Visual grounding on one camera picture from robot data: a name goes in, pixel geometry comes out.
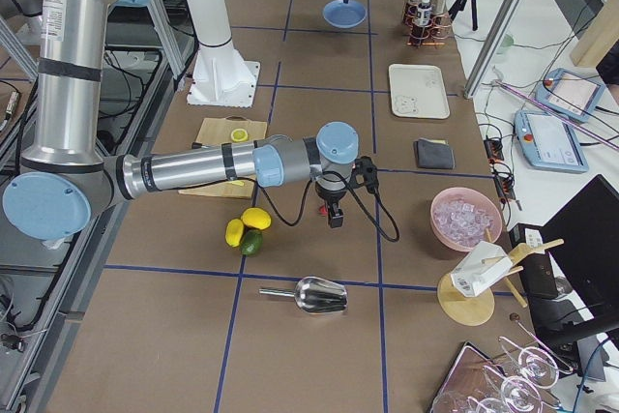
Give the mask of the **steel ice scoop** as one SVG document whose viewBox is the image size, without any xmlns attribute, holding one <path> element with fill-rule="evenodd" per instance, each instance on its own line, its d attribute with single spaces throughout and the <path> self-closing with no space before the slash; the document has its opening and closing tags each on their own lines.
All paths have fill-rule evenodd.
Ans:
<svg viewBox="0 0 619 413">
<path fill-rule="evenodd" d="M 347 309 L 348 295 L 344 285 L 319 277 L 305 277 L 293 289 L 260 287 L 261 295 L 285 297 L 309 314 L 327 314 Z"/>
</svg>

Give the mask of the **green avocado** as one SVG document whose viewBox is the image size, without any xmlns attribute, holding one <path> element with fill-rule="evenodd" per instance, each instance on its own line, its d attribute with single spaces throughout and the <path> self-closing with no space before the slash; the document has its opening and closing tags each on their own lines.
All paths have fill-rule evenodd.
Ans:
<svg viewBox="0 0 619 413">
<path fill-rule="evenodd" d="M 244 234 L 239 248 L 242 255 L 251 256 L 260 252 L 262 244 L 262 231 L 259 229 L 250 229 Z"/>
</svg>

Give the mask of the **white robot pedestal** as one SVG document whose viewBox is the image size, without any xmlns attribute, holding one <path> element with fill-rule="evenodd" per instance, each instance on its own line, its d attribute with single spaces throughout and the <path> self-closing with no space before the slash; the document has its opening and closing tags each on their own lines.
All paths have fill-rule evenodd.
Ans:
<svg viewBox="0 0 619 413">
<path fill-rule="evenodd" d="M 188 103 L 252 106 L 260 64 L 236 49 L 225 0 L 187 0 L 198 42 Z"/>
</svg>

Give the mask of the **grey folded cloth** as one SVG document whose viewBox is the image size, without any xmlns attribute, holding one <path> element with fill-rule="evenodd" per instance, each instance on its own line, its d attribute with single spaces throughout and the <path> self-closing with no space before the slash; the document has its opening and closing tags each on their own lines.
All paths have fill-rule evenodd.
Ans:
<svg viewBox="0 0 619 413">
<path fill-rule="evenodd" d="M 453 169 L 456 165 L 453 150 L 447 143 L 420 138 L 413 147 L 420 168 Z"/>
</svg>

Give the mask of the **green small bowl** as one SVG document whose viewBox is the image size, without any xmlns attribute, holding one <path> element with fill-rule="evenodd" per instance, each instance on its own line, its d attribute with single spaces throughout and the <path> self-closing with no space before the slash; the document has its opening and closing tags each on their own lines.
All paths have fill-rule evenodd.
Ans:
<svg viewBox="0 0 619 413">
<path fill-rule="evenodd" d="M 515 38 L 510 33 L 506 33 L 500 45 L 498 46 L 496 55 L 499 57 L 504 57 L 507 52 L 515 45 L 515 42 Z"/>
</svg>

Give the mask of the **dark drink bottle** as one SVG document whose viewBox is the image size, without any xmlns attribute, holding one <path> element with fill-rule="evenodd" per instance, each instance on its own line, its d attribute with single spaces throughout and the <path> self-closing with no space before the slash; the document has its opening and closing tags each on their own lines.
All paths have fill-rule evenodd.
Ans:
<svg viewBox="0 0 619 413">
<path fill-rule="evenodd" d="M 445 12 L 446 0 L 431 0 L 431 14 L 442 15 Z"/>
<path fill-rule="evenodd" d="M 420 28 L 425 28 L 429 25 L 431 16 L 431 0 L 421 0 L 417 5 L 414 24 Z"/>
</svg>

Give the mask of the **cream bear tray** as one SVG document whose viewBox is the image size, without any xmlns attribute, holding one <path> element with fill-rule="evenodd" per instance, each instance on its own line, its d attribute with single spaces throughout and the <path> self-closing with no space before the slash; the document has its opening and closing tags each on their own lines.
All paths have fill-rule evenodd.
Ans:
<svg viewBox="0 0 619 413">
<path fill-rule="evenodd" d="M 438 67 L 392 64 L 388 76 L 391 109 L 397 117 L 444 120 L 450 116 L 443 76 Z"/>
</svg>

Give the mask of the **black monitor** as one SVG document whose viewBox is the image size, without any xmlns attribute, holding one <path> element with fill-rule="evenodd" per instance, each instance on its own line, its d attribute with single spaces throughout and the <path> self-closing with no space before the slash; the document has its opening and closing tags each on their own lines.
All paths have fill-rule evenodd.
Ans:
<svg viewBox="0 0 619 413">
<path fill-rule="evenodd" d="M 524 261 L 521 275 L 538 335 L 558 348 L 609 333 L 618 336 L 618 191 L 601 174 L 592 178 L 544 226 L 545 240 L 564 244 Z M 593 317 L 573 323 L 559 314 L 555 261 Z"/>
</svg>

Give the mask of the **pink bowl of ice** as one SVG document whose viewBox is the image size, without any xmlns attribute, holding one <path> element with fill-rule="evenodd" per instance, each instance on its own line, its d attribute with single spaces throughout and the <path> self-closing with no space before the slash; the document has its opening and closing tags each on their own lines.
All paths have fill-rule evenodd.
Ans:
<svg viewBox="0 0 619 413">
<path fill-rule="evenodd" d="M 503 230 L 503 219 L 485 195 L 455 187 L 441 191 L 431 201 L 430 226 L 448 248 L 471 251 L 481 241 L 496 242 Z"/>
</svg>

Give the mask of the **yellow lemon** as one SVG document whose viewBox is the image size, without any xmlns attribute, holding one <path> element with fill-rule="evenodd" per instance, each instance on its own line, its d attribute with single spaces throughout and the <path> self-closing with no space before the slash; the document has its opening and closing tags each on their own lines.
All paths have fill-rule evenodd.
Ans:
<svg viewBox="0 0 619 413">
<path fill-rule="evenodd" d="M 225 229 L 224 239 L 232 248 L 239 247 L 245 234 L 245 224 L 240 219 L 230 220 Z"/>
<path fill-rule="evenodd" d="M 265 230 L 271 226 L 272 217 L 262 208 L 250 207 L 241 215 L 241 221 L 246 227 Z"/>
</svg>

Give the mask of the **wooden cutting board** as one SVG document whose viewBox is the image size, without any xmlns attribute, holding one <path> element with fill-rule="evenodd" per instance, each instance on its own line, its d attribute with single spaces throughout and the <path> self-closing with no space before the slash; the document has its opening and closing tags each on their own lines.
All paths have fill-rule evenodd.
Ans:
<svg viewBox="0 0 619 413">
<path fill-rule="evenodd" d="M 204 118 L 193 148 L 208 151 L 207 171 L 209 178 L 199 181 L 199 188 L 179 190 L 181 194 L 209 197 L 249 199 L 254 186 L 242 177 L 253 174 L 252 151 L 256 141 L 265 138 L 267 123 L 242 117 Z M 249 140 L 235 143 L 230 133 L 235 128 L 245 128 Z"/>
</svg>

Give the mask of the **blue teach pendant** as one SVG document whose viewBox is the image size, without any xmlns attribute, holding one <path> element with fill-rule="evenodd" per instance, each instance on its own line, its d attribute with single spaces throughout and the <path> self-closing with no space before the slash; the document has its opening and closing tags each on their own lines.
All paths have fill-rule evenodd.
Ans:
<svg viewBox="0 0 619 413">
<path fill-rule="evenodd" d="M 536 99 L 570 119 L 585 123 L 605 90 L 596 77 L 584 77 L 564 68 L 551 71 L 537 86 Z"/>
<path fill-rule="evenodd" d="M 533 167 L 570 173 L 589 170 L 575 131 L 558 118 L 541 111 L 519 110 L 514 126 L 522 154 Z"/>
</svg>

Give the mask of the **blue round plate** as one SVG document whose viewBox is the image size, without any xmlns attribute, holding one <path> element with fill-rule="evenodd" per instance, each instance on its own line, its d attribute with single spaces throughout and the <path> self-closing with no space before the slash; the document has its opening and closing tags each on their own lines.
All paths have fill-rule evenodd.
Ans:
<svg viewBox="0 0 619 413">
<path fill-rule="evenodd" d="M 325 5 L 323 18 L 334 27 L 349 29 L 360 25 L 367 17 L 366 7 L 355 0 L 334 0 Z"/>
</svg>

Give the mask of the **wooden cup stand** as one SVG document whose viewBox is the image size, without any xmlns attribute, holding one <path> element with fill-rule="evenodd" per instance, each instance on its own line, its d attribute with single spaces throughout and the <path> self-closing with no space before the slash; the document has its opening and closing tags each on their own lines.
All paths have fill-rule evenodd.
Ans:
<svg viewBox="0 0 619 413">
<path fill-rule="evenodd" d="M 442 310 L 455 322 L 479 326 L 490 320 L 495 301 L 491 287 L 502 280 L 523 308 L 528 303 L 508 281 L 508 276 L 523 269 L 519 263 L 528 255 L 542 253 L 564 244 L 556 239 L 531 247 L 520 243 L 510 252 L 496 244 L 482 241 L 437 285 L 437 298 Z"/>
</svg>

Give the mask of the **clear wine glass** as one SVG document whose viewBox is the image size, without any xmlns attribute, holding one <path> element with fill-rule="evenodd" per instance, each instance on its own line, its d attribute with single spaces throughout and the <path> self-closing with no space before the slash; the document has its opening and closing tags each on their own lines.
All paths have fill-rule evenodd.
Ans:
<svg viewBox="0 0 619 413">
<path fill-rule="evenodd" d="M 532 413 L 542 411 L 538 389 L 520 376 L 506 376 L 493 366 L 483 366 L 487 384 L 499 395 L 510 412 Z"/>
<path fill-rule="evenodd" d="M 559 368 L 547 351 L 533 345 L 520 346 L 503 336 L 498 343 L 504 354 L 499 364 L 506 373 L 520 375 L 544 390 L 557 383 Z"/>
</svg>

